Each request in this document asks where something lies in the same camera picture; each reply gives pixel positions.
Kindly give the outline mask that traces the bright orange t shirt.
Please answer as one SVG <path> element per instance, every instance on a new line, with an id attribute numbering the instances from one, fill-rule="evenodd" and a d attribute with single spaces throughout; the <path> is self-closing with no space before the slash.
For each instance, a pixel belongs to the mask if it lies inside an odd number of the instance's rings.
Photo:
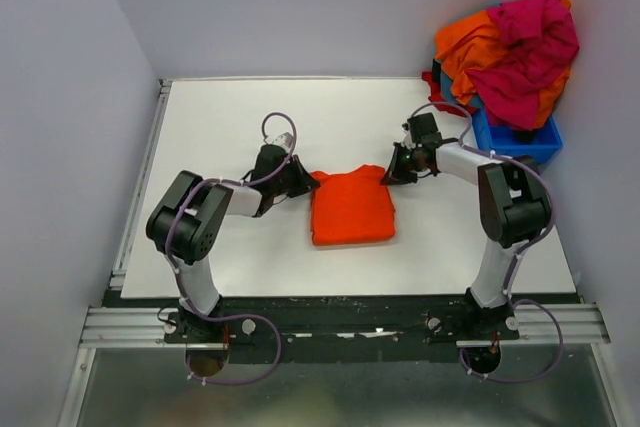
<path id="1" fill-rule="evenodd" d="M 317 247 L 385 242 L 396 234 L 395 207 L 385 169 L 362 165 L 348 173 L 315 171 L 319 187 L 311 196 L 310 231 Z"/>

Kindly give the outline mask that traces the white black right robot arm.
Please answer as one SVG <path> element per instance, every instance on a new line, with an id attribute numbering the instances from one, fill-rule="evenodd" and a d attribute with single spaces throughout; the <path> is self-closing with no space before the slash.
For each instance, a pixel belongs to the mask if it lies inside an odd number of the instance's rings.
<path id="1" fill-rule="evenodd" d="M 478 188 L 481 226 L 487 237 L 478 274 L 469 288 L 476 305 L 460 314 L 460 326 L 480 339 L 496 327 L 492 309 L 511 300 L 513 278 L 526 251 L 552 228 L 551 195 L 530 156 L 510 158 L 445 138 L 431 113 L 409 117 L 405 137 L 394 144 L 381 183 L 413 184 L 422 173 L 449 174 Z"/>

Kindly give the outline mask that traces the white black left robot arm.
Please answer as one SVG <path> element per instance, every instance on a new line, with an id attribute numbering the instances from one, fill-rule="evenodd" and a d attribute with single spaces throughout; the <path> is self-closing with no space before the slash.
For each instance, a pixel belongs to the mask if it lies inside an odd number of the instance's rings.
<path id="1" fill-rule="evenodd" d="M 146 223 L 146 237 L 171 266 L 180 305 L 191 312 L 187 329 L 197 340 L 209 342 L 221 332 L 222 319 L 214 311 L 220 293 L 208 256 L 225 218 L 260 218 L 278 198 L 319 187 L 297 155 L 275 144 L 262 146 L 253 169 L 239 180 L 177 174 Z"/>

